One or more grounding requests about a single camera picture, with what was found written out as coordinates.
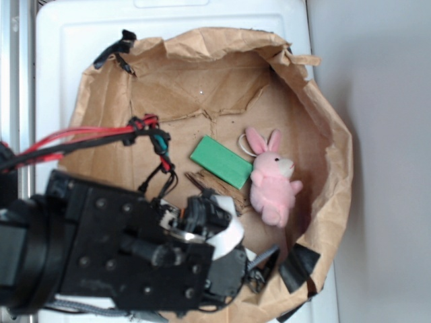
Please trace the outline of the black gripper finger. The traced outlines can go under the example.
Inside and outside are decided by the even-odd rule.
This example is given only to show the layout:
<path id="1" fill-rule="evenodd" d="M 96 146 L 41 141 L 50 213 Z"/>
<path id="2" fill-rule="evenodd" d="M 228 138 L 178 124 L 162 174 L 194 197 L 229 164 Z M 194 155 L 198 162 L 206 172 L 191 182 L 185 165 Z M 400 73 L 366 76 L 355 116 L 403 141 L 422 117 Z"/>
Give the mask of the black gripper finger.
<path id="1" fill-rule="evenodd" d="M 246 285 L 252 292 L 261 292 L 266 286 L 279 258 L 280 247 L 277 244 L 258 254 L 249 261 L 246 268 Z"/>

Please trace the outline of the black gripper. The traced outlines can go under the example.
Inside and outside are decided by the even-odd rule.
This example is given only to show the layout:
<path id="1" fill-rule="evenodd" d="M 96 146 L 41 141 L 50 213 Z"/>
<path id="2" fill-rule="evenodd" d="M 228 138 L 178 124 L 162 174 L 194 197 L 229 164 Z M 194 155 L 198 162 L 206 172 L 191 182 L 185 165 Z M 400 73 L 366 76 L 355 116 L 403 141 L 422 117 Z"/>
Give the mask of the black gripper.
<path id="1" fill-rule="evenodd" d="M 58 294 L 107 297 L 125 312 L 223 308 L 246 276 L 242 234 L 226 249 L 216 243 L 234 214 L 212 190 L 190 197 L 170 229 L 160 225 L 164 210 L 136 192 L 78 188 L 65 209 L 70 244 Z"/>

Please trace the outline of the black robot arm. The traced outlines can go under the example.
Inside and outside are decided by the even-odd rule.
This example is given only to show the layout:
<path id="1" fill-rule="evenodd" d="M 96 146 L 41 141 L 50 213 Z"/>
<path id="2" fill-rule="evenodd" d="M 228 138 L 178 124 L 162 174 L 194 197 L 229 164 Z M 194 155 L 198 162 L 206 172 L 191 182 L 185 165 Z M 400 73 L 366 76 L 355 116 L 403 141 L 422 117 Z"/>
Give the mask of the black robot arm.
<path id="1" fill-rule="evenodd" d="M 279 247 L 249 260 L 233 200 L 212 190 L 183 210 L 54 171 L 46 192 L 1 211 L 1 305 L 154 318 L 215 312 L 261 290 Z"/>

